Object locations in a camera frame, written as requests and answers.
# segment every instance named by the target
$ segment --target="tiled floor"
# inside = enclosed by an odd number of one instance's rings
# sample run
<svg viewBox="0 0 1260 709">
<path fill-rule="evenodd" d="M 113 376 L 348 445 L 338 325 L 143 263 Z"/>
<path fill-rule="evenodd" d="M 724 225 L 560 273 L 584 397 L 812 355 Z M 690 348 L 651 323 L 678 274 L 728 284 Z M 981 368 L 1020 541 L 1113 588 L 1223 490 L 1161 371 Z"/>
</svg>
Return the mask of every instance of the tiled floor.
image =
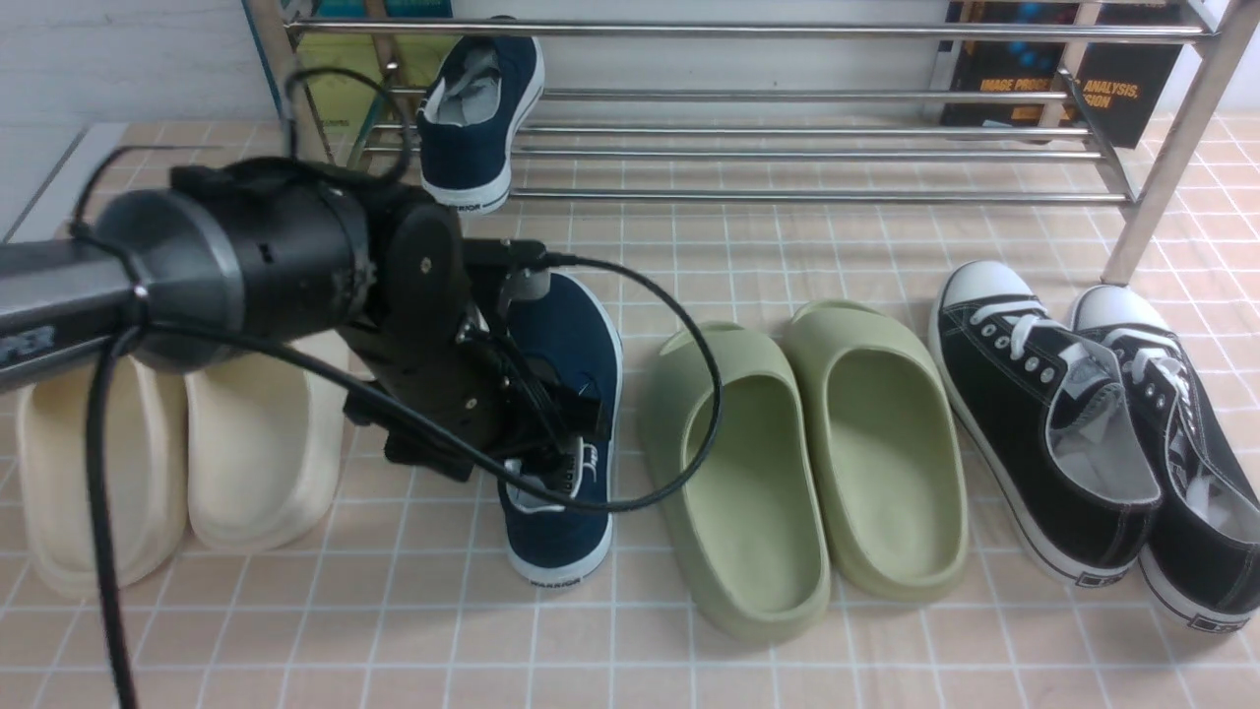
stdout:
<svg viewBox="0 0 1260 709">
<path fill-rule="evenodd" d="M 1166 128 L 1157 123 L 1157 139 Z M 134 140 L 226 145 L 137 154 L 106 196 L 155 186 L 164 165 L 270 151 L 272 126 L 136 126 Z M 1149 149 L 1133 159 L 1149 160 Z M 1260 484 L 1260 116 L 1217 121 L 1133 285 L 1181 331 L 1244 465 Z M 528 184 L 927 184 L 1096 188 L 1056 165 L 518 165 Z M 669 208 L 509 204 L 469 235 L 542 238 L 621 259 L 673 288 L 702 319 L 776 331 L 816 297 L 869 302 L 924 330 L 945 273 L 973 258 L 1016 266 L 1062 314 L 1096 282 L 1120 218 L 1084 209 Z M 646 359 L 677 326 L 650 295 L 582 276 L 620 324 L 625 414 Z M 11 397 L 4 399 L 11 417 Z M 615 480 L 646 476 L 622 417 Z M 11 422 L 0 422 L 0 708 L 105 706 L 92 603 L 62 601 L 32 572 Z M 1024 558 L 994 482 L 966 451 L 973 554 L 941 603 L 869 598 L 837 579 L 833 610 L 779 647 L 726 640 L 693 612 L 659 513 L 617 520 L 588 583 L 525 586 L 504 557 L 486 481 L 455 486 L 381 458 L 378 431 L 350 432 L 341 490 L 302 542 L 251 558 L 189 540 L 125 592 L 146 706 L 445 709 L 1251 708 L 1260 623 L 1211 637 L 1166 622 L 1139 573 L 1065 589 Z"/>
</svg>

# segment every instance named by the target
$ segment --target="metal shoe rack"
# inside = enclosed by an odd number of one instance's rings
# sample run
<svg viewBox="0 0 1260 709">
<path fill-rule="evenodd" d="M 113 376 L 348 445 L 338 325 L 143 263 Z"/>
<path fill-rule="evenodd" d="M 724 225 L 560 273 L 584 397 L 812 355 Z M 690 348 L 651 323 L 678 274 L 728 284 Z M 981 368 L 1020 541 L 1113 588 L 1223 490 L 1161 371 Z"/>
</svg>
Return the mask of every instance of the metal shoe rack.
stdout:
<svg viewBox="0 0 1260 709">
<path fill-rule="evenodd" d="M 1110 0 L 1134 3 L 1137 0 Z M 1260 23 L 1260 0 L 1232 0 L 1225 14 L 1216 19 L 1200 0 L 1167 0 L 1182 6 L 1182 25 L 1123 26 L 1094 25 L 1096 11 L 1079 13 L 1076 25 L 1029 24 L 735 24 L 735 23 L 653 23 L 653 21 L 578 21 L 578 20 L 464 20 L 464 19 L 389 19 L 383 0 L 365 0 L 368 19 L 321 19 L 290 11 L 282 16 L 276 0 L 246 0 L 251 21 L 263 49 L 270 73 L 278 76 L 294 65 L 295 48 L 309 33 L 369 34 L 374 38 L 382 76 L 387 83 L 403 76 L 401 54 L 393 38 L 399 34 L 426 35 L 518 35 L 518 37 L 617 37 L 670 38 L 703 42 L 707 39 L 930 39 L 930 40 L 1003 40 L 1061 42 L 1067 47 L 1063 64 L 1050 91 L 1021 93 L 948 92 L 948 91 L 750 91 L 737 88 L 694 89 L 547 89 L 544 101 L 631 101 L 650 102 L 800 102 L 800 103 L 1043 103 L 1045 117 L 1036 127 L 677 127 L 669 125 L 529 125 L 523 135 L 600 135 L 634 137 L 756 137 L 766 145 L 782 139 L 941 139 L 966 141 L 959 147 L 941 149 L 690 149 L 690 147 L 541 147 L 517 146 L 514 154 L 530 160 L 723 160 L 723 161 L 903 161 L 903 162 L 1081 162 L 1097 167 L 1105 185 L 1102 191 L 989 191 L 989 190 L 697 190 L 697 189 L 534 189 L 513 191 L 518 199 L 660 201 L 660 203 L 827 203 L 827 204 L 1004 204 L 1004 205 L 1077 205 L 1115 207 L 1125 225 L 1111 258 L 1102 273 L 1108 282 L 1126 282 L 1137 268 L 1142 253 L 1154 233 L 1164 209 L 1172 199 L 1182 173 L 1206 130 L 1217 103 L 1242 58 L 1242 53 Z M 1100 3 L 1091 4 L 1096 8 Z M 1108 141 L 1085 102 L 1072 71 L 1079 65 L 1084 48 L 1091 43 L 1121 44 L 1188 44 L 1202 62 L 1172 127 L 1155 157 L 1148 178 L 1137 184 Z M 423 98 L 423 87 L 396 86 L 403 107 L 415 110 Z M 315 108 L 309 97 L 294 106 L 299 132 L 307 146 L 324 145 Z M 1082 118 L 1074 127 L 1060 127 L 1057 117 L 1065 106 L 1074 106 Z M 359 154 L 373 155 L 397 150 L 396 141 L 386 139 L 397 133 L 398 123 L 382 122 L 368 126 L 365 145 Z M 976 141 L 1072 141 L 1079 149 L 1026 149 L 998 144 L 976 147 Z"/>
</svg>

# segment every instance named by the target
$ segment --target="cream slide sandal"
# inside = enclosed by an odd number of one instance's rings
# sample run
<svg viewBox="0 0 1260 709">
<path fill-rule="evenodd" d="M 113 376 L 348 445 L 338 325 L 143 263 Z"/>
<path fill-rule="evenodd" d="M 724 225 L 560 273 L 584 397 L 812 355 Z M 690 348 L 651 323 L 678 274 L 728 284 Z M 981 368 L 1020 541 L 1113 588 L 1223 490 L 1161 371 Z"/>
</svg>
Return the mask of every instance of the cream slide sandal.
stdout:
<svg viewBox="0 0 1260 709">
<path fill-rule="evenodd" d="M 349 368 L 349 348 L 336 332 L 292 346 Z M 188 400 L 188 511 L 198 539 L 252 554 L 310 531 L 336 494 L 345 392 L 247 354 L 189 375 Z"/>
<path fill-rule="evenodd" d="M 26 544 L 39 578 L 69 598 L 96 596 L 84 431 L 93 368 L 21 392 L 18 460 Z M 180 378 L 118 363 L 106 418 L 106 484 L 118 586 L 170 557 L 188 520 L 188 402 Z"/>
</svg>

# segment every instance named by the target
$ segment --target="rack leg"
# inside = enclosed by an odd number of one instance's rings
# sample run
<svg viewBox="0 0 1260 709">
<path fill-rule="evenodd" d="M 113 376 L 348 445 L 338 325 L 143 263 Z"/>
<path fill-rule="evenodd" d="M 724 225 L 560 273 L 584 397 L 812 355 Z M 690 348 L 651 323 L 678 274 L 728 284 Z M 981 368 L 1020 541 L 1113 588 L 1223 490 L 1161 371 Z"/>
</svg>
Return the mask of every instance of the rack leg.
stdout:
<svg viewBox="0 0 1260 709">
<path fill-rule="evenodd" d="M 1102 271 L 1102 282 L 1124 285 L 1133 277 L 1257 24 L 1260 0 L 1234 0 L 1217 25 L 1220 31 L 1200 45 L 1203 62 L 1173 118 L 1150 176 L 1137 201 L 1123 212 L 1124 230 Z"/>
<path fill-rule="evenodd" d="M 289 33 L 285 31 L 285 23 L 280 16 L 280 5 L 276 0 L 244 0 L 246 13 L 249 23 L 258 34 L 258 45 L 262 48 L 262 58 L 268 81 L 272 81 L 272 91 L 277 92 L 276 99 L 284 101 L 278 96 L 284 77 L 297 67 L 297 55 Z M 315 117 L 315 107 L 310 98 L 310 92 L 302 91 L 294 97 L 294 118 L 297 121 L 299 145 L 301 157 L 305 160 L 331 161 L 331 151 L 320 130 L 319 120 Z"/>
</svg>

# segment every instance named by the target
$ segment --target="sneaker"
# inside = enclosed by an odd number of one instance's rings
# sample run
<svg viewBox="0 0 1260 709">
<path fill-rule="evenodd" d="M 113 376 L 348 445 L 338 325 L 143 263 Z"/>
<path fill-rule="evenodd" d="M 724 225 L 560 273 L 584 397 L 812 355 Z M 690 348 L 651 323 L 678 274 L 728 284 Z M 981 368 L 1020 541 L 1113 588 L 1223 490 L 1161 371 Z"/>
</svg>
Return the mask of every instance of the sneaker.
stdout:
<svg viewBox="0 0 1260 709">
<path fill-rule="evenodd" d="M 600 399 L 612 413 L 607 442 L 568 442 L 570 475 L 559 492 L 575 500 L 607 502 L 621 400 L 621 337 L 598 298 L 577 278 L 552 273 L 551 291 L 539 300 L 513 302 L 508 330 L 534 372 L 582 397 Z M 510 470 L 541 482 L 528 466 Z M 612 542 L 610 515 L 566 511 L 499 482 L 508 525 L 508 559 L 529 583 L 563 588 L 580 583 L 604 562 Z"/>
<path fill-rule="evenodd" d="M 416 116 L 421 184 L 469 214 L 494 212 L 512 186 L 512 142 L 543 92 L 537 39 L 466 37 L 451 49 Z"/>
<path fill-rule="evenodd" d="M 945 282 L 929 348 L 1033 560 L 1079 587 L 1120 581 L 1162 496 L 1111 350 L 1052 320 L 992 261 Z"/>
<path fill-rule="evenodd" d="M 1099 285 L 1072 305 L 1072 329 L 1115 351 L 1129 413 L 1164 490 L 1139 562 L 1182 623 L 1234 632 L 1260 607 L 1260 502 L 1181 340 L 1126 287 Z"/>
</svg>

